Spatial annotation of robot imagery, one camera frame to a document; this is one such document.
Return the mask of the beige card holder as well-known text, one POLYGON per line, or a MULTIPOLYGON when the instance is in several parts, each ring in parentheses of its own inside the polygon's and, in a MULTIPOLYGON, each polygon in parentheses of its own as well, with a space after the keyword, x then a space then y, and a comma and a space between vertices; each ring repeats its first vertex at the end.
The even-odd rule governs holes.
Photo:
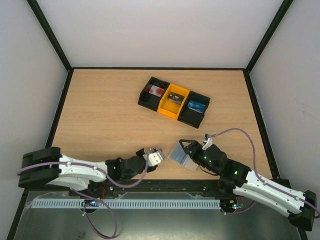
POLYGON ((171 161, 191 171, 196 171, 199 166, 198 164, 193 162, 193 160, 187 153, 185 153, 185 151, 179 143, 176 143, 173 146, 167 157, 171 161))

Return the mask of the black bin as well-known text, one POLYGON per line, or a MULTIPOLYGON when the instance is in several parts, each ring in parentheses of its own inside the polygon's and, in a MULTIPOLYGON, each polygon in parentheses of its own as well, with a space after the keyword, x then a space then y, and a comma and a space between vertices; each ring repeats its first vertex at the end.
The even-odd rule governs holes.
POLYGON ((203 121, 210 100, 210 97, 190 91, 177 120, 198 129, 203 121))
POLYGON ((152 76, 141 91, 138 98, 138 104, 157 112, 160 100, 164 96, 169 85, 169 82, 152 76))

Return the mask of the yellow bin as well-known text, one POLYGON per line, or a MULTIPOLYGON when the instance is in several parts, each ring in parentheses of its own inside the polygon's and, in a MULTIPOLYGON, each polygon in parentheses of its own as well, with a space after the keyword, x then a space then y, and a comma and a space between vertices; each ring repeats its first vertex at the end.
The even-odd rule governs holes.
POLYGON ((157 112, 171 119, 177 120, 189 93, 189 89, 170 83, 159 101, 157 112), (183 97, 181 104, 169 100, 171 92, 183 97))

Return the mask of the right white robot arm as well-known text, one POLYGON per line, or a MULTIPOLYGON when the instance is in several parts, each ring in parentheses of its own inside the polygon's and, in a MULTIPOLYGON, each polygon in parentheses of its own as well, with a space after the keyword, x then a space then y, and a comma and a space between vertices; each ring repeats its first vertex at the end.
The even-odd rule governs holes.
POLYGON ((201 145, 196 140, 179 140, 190 159, 219 176, 218 191, 224 195, 243 196, 263 204, 285 216, 295 227, 312 231, 316 213, 317 195, 283 186, 256 173, 249 166, 227 157, 215 144, 201 145))

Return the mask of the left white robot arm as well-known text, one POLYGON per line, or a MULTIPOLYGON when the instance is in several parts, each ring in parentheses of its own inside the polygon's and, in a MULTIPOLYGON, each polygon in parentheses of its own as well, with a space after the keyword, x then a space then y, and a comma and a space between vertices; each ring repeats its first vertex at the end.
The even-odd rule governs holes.
POLYGON ((23 155, 21 169, 18 171, 18 186, 34 189, 45 185, 67 187, 76 191, 89 189, 92 182, 111 182, 128 189, 137 186, 142 178, 153 172, 165 160, 161 149, 153 148, 146 152, 143 148, 130 158, 110 159, 93 162, 69 157, 61 153, 59 147, 29 152, 23 155), (140 175, 142 178, 129 185, 122 181, 140 175))

